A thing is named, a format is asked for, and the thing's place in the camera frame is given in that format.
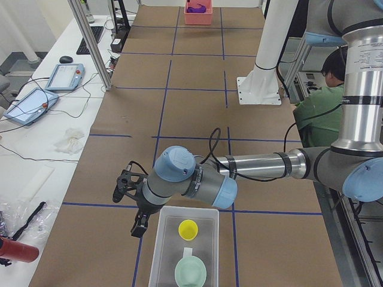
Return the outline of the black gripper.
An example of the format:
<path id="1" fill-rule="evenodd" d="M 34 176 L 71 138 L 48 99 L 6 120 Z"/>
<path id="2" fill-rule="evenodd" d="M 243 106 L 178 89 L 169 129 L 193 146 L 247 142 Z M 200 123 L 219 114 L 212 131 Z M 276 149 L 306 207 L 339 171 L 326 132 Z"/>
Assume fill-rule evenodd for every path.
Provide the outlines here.
<path id="1" fill-rule="evenodd" d="M 145 197 L 139 197 L 136 204 L 138 212 L 130 233 L 133 237 L 142 237 L 148 228 L 150 216 L 159 212 L 163 205 L 152 204 Z"/>

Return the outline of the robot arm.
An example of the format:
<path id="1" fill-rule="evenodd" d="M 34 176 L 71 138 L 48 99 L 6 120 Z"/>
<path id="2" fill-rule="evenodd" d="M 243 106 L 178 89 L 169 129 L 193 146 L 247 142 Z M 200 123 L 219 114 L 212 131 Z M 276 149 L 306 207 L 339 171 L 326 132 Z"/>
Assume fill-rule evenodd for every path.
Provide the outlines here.
<path id="1" fill-rule="evenodd" d="M 237 195 L 237 178 L 273 181 L 310 179 L 363 202 L 382 197 L 382 2 L 310 1 L 306 26 L 309 45 L 346 42 L 345 90 L 338 107 L 338 138 L 329 146 L 299 148 L 265 155 L 205 159 L 171 146 L 151 173 L 130 183 L 138 212 L 131 235 L 142 237 L 152 214 L 176 193 L 214 207 L 227 208 Z"/>

